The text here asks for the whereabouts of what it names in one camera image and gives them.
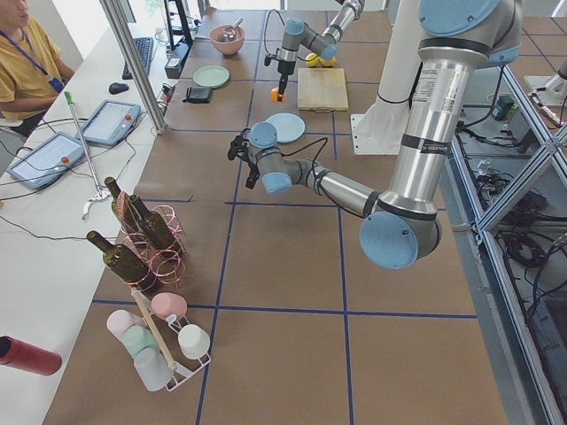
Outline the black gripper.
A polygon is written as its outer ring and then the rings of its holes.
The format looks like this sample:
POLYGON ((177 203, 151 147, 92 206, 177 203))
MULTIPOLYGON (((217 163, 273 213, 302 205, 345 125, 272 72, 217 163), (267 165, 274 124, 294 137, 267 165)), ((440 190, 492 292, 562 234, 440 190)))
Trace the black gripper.
POLYGON ((246 178, 245 186, 248 189, 254 189, 260 173, 258 167, 252 162, 249 156, 249 140, 246 138, 249 132, 250 128, 244 128, 230 142, 227 157, 228 160, 239 158, 240 160, 248 164, 248 166, 250 167, 250 172, 246 178))
POLYGON ((264 65, 269 66, 272 61, 277 61, 277 72, 281 74, 278 82, 277 100, 283 101, 287 88, 288 77, 293 75, 296 65, 296 51, 278 48, 275 53, 265 53, 264 65))

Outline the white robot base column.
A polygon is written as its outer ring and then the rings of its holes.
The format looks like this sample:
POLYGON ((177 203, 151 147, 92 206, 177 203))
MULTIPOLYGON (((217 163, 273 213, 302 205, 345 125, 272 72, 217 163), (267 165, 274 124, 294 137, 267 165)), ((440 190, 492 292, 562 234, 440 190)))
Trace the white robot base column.
POLYGON ((351 116, 356 155, 396 155, 408 123, 409 99, 421 60, 423 35, 417 18, 419 3, 403 0, 397 10, 376 101, 363 114, 351 116))

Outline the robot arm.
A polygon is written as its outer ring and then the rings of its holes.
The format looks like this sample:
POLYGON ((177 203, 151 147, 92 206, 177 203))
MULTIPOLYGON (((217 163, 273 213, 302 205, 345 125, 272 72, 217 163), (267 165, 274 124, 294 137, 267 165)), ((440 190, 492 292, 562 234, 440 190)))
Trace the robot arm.
POLYGON ((433 252, 441 239, 433 197, 450 152, 467 85, 475 71, 504 66, 520 50, 519 1, 403 1, 382 80, 401 79, 404 130, 389 187, 376 191, 325 168, 317 159, 292 160, 262 121, 230 144, 229 159, 250 168, 246 184, 270 195, 304 185, 362 218, 366 257, 401 269, 433 252))
POLYGON ((299 58, 299 48, 304 46, 320 58, 330 61, 338 51, 338 43, 350 25, 361 17, 365 2, 363 0, 338 1, 341 9, 321 34, 313 30, 305 21, 286 19, 283 24, 283 38, 275 53, 265 53, 264 65, 272 61, 278 63, 280 74, 275 102, 283 102, 288 79, 294 74, 299 58))

